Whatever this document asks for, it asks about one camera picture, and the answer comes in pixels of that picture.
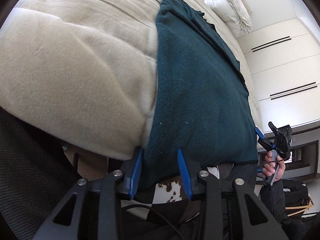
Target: gray handle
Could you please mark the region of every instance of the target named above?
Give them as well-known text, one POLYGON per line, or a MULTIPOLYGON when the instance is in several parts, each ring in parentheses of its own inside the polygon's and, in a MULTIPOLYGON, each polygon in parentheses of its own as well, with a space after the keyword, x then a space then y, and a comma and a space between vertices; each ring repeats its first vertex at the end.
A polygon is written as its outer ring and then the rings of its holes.
MULTIPOLYGON (((272 160, 275 161, 278 153, 276 150, 271 150, 271 151, 272 151, 272 160)), ((270 186, 273 185, 273 182, 275 181, 276 175, 279 170, 279 164, 277 162, 275 164, 276 164, 276 166, 274 166, 274 169, 276 170, 275 174, 272 174, 270 177, 267 178, 267 184, 269 184, 270 186)))

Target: human hand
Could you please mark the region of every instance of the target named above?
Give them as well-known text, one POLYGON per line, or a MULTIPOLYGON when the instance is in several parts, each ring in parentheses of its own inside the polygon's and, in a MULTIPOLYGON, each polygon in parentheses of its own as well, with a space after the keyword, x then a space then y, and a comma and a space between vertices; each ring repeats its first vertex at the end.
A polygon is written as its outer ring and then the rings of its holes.
MULTIPOLYGON (((273 161, 272 159, 272 152, 268 152, 268 154, 266 155, 266 157, 264 158, 266 162, 271 162, 273 161)), ((281 161, 283 160, 279 155, 276 158, 277 161, 281 161)), ((276 175, 276 178, 274 181, 277 181, 279 179, 282 178, 284 170, 285 170, 285 164, 284 161, 282 162, 278 162, 279 164, 279 170, 278 173, 276 175)), ((270 177, 272 174, 274 174, 276 172, 276 170, 274 169, 274 167, 276 166, 276 163, 267 163, 265 165, 263 165, 263 169, 262 169, 262 177, 263 179, 266 179, 266 177, 270 177)))

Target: wooden floor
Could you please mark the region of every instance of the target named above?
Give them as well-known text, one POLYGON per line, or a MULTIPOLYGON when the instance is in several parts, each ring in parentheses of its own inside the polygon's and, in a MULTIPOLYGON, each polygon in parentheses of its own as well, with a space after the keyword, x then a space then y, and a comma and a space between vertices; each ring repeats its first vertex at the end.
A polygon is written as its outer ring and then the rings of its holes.
POLYGON ((108 158, 105 156, 86 151, 74 145, 69 145, 64 153, 71 163, 73 154, 79 154, 78 172, 89 181, 102 179, 108 173, 108 158))

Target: black cable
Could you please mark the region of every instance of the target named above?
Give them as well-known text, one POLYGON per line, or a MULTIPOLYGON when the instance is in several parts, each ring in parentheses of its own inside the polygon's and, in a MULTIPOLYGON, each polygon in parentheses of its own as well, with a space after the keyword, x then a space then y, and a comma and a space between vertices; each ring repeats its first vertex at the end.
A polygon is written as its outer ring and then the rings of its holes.
POLYGON ((182 234, 179 232, 179 230, 177 230, 177 228, 175 228, 175 226, 174 226, 173 224, 171 224, 169 220, 167 220, 163 215, 161 215, 157 210, 155 210, 155 209, 152 208, 152 207, 145 206, 145 205, 141 205, 141 204, 133 204, 133 205, 129 205, 129 206, 123 207, 123 208, 122 208, 122 211, 126 211, 126 210, 128 210, 128 209, 136 208, 136 207, 146 208, 146 209, 152 211, 153 213, 157 214, 157 215, 158 215, 159 217, 161 217, 169 226, 171 226, 174 231, 177 232, 177 234, 180 236, 180 238, 181 238, 182 240, 185 240, 184 237, 182 236, 182 234))
MULTIPOLYGON (((265 164, 268 164, 268 163, 279 163, 279 162, 282 162, 283 160, 275 160, 275 161, 271 161, 271 162, 264 162, 264 163, 262 163, 262 164, 260 164, 258 167, 257 167, 257 169, 258 168, 260 168, 261 166, 263 166, 263 165, 265 165, 265 164)), ((257 177, 258 178, 260 178, 260 179, 263 179, 263 181, 265 182, 265 183, 267 183, 267 181, 262 177, 262 175, 259 175, 259 174, 257 174, 257 177)))
POLYGON ((283 160, 279 160, 279 161, 271 161, 271 162, 265 162, 265 163, 260 164, 260 165, 257 167, 257 169, 258 169, 258 168, 260 168, 261 166, 265 165, 265 164, 268 164, 268 163, 279 163, 279 162, 282 162, 282 161, 283 161, 283 160))

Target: blue gripper pad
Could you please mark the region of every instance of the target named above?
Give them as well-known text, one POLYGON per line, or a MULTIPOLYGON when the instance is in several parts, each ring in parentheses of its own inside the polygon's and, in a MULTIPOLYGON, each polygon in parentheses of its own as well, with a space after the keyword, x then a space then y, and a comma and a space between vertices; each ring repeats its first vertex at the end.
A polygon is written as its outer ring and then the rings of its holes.
POLYGON ((137 193, 138 190, 138 184, 141 176, 141 170, 142 170, 142 152, 143 149, 140 149, 138 158, 136 160, 136 163, 134 164, 134 168, 131 175, 130 180, 130 189, 129 189, 129 197, 133 199, 134 195, 137 193))
POLYGON ((254 129, 254 131, 256 132, 256 134, 259 136, 259 138, 260 138, 261 140, 264 140, 264 139, 265 139, 263 133, 259 130, 258 127, 256 127, 256 128, 254 129))
POLYGON ((178 150, 178 166, 180 175, 182 177, 184 192, 186 193, 188 199, 191 200, 193 196, 191 188, 191 177, 181 149, 178 150))

